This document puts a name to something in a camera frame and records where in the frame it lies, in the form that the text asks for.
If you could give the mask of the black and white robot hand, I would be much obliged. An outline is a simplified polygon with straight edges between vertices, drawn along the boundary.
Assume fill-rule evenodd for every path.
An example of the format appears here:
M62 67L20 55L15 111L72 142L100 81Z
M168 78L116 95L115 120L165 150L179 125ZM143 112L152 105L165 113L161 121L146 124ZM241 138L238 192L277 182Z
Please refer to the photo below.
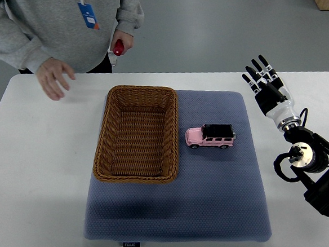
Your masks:
M247 73L242 78L255 94L263 115L272 119L281 132L302 125L300 115L294 110L294 98L272 65L262 55L251 63L253 67L246 66Z

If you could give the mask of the person's right hand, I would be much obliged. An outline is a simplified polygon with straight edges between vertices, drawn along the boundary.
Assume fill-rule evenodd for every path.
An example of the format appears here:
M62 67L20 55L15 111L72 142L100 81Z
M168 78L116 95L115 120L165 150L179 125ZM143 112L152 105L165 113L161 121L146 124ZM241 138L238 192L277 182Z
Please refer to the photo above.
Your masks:
M75 73L70 65L58 59L49 58L38 67L35 76L43 92L51 100L59 101L65 96L60 87L66 91L70 89L64 74L67 74L71 80L75 80Z

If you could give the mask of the person's left hand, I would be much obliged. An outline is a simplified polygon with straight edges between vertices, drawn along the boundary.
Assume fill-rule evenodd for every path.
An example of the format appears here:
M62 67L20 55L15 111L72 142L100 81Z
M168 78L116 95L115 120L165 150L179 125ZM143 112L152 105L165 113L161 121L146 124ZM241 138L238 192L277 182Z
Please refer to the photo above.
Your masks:
M124 55L134 45L134 37L121 30L115 30L110 45L110 51L116 56Z

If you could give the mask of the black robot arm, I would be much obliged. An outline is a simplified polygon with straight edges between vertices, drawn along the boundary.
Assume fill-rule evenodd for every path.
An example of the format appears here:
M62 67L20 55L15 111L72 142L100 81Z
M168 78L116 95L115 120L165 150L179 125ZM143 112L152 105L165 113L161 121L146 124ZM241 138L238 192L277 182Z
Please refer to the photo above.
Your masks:
M329 142L306 129L305 121L287 103L280 104L273 117L285 140L292 144L275 159L275 173L289 183L301 182L306 187L305 201L329 217Z

